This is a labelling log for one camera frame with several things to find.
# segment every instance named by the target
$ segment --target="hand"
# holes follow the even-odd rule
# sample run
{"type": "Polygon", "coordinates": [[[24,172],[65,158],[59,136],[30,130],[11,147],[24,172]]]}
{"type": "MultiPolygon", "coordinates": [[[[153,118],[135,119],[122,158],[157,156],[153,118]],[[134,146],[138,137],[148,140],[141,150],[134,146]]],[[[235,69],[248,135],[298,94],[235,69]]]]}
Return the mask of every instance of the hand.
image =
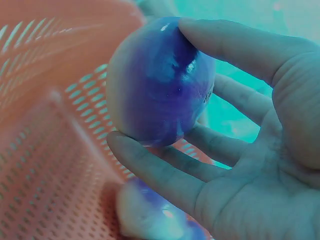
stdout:
{"type": "Polygon", "coordinates": [[[217,240],[320,239],[320,48],[224,20],[183,20],[198,49],[273,87],[272,99],[218,75],[214,93],[258,124],[254,143],[196,125],[185,137],[230,170],[173,147],[151,154],[112,132],[117,159],[217,240]]]}

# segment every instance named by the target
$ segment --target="teal background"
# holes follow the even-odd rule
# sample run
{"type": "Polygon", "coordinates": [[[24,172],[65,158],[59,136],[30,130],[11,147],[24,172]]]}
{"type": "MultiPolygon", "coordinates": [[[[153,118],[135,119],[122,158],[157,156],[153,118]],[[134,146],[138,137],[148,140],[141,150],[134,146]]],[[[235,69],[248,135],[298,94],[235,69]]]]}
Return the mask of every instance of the teal background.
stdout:
{"type": "MultiPolygon", "coordinates": [[[[320,44],[320,0],[174,0],[183,17],[225,19],[282,35],[304,37],[320,44]]],[[[217,72],[271,96],[272,89],[222,61],[217,72]]],[[[232,105],[212,96],[209,125],[227,136],[253,142],[259,127],[232,105]]]]}

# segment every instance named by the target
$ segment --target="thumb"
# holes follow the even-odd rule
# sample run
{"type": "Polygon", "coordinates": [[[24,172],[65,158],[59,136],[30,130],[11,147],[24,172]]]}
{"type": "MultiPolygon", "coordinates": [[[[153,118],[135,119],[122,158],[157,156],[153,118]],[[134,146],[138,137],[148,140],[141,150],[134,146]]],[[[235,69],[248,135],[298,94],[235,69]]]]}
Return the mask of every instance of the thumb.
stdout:
{"type": "Polygon", "coordinates": [[[303,38],[278,35],[227,20],[183,18],[179,28],[200,51],[271,86],[276,84],[275,73],[287,60],[318,47],[303,38]]]}

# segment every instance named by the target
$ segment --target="plastic basket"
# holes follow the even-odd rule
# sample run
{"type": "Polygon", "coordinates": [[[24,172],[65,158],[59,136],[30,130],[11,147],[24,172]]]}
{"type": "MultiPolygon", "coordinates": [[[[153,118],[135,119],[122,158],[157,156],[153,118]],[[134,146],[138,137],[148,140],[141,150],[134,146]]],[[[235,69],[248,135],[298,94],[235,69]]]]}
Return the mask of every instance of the plastic basket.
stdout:
{"type": "Polygon", "coordinates": [[[121,0],[0,2],[0,239],[123,239],[115,194],[133,174],[106,143],[104,88],[143,22],[121,0]]]}

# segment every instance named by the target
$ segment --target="ball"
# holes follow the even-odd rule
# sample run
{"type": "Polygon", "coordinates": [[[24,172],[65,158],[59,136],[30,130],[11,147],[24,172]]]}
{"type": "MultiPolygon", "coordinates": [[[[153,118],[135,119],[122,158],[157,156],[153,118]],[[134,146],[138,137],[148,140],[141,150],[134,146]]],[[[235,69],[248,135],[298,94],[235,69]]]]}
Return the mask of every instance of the ball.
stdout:
{"type": "Polygon", "coordinates": [[[126,237],[181,240],[189,233],[186,214],[136,177],[118,192],[116,212],[126,237]]]}
{"type": "Polygon", "coordinates": [[[146,147],[169,146],[208,104],[215,59],[180,32],[179,17],[153,20],[127,37],[108,65],[107,107],[115,127],[146,147]]]}

